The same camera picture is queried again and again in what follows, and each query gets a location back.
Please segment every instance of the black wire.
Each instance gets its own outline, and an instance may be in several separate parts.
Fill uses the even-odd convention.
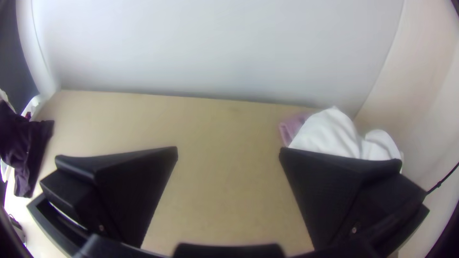
[[[459,167],[459,162],[456,164],[456,166],[454,166],[454,168],[440,181],[438,182],[434,187],[432,187],[428,192],[427,194],[430,194],[431,192],[433,192],[435,189],[437,189],[438,187],[441,186],[441,184],[446,180],[448,179],[448,177],[456,170],[456,168]]]

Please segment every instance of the pink towel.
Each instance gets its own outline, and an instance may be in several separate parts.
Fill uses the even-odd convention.
[[[279,123],[279,131],[284,146],[288,147],[290,145],[302,125],[312,114],[311,112],[301,113]]]

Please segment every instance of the white wall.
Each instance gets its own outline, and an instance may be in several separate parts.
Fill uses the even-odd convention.
[[[430,110],[407,135],[403,145],[410,153],[404,172],[430,189],[459,162],[459,43],[445,82]],[[459,171],[454,172],[424,204],[430,209],[400,256],[424,257],[443,232],[459,200]]]
[[[458,20],[450,0],[405,0],[387,60],[355,122],[400,142],[442,87],[459,40]]]
[[[60,89],[60,85],[48,69],[40,50],[33,22],[32,0],[17,0],[16,16],[22,51],[32,78],[38,91],[44,97],[50,97]]]
[[[354,116],[403,0],[32,0],[66,89],[235,98]]]
[[[428,190],[459,161],[459,18],[449,0],[406,0],[375,86],[355,118],[404,152],[403,174]],[[430,213],[400,258],[425,257],[459,200],[459,171],[429,195]]]

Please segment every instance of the dark purple clothing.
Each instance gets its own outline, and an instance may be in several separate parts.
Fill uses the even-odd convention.
[[[14,195],[31,197],[54,121],[30,122],[0,100],[0,158],[14,168]]]

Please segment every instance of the black curtain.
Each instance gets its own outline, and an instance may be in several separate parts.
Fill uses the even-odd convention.
[[[0,0],[0,88],[17,113],[38,95],[19,40],[15,0]]]

